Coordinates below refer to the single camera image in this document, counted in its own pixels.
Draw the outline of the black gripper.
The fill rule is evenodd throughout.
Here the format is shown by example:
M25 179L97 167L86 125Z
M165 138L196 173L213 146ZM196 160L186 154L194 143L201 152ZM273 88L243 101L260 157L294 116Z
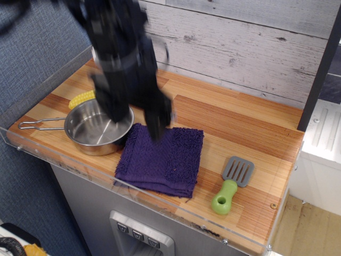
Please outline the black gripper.
M95 98L102 110L117 123L128 115L129 104L143 109L151 139L160 140L171 123L172 102L158 87L154 51L134 52L122 59L100 58L96 50L92 53L102 71L92 75Z

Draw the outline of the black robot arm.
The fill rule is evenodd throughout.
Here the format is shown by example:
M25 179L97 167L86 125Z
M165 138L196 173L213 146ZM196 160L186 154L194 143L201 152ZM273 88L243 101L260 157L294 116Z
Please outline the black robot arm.
M64 1L85 29L101 69L92 75L95 98L112 121L129 106L141 108L151 139L159 140L171 122L172 102L158 87L153 43L145 33L147 14L138 1Z

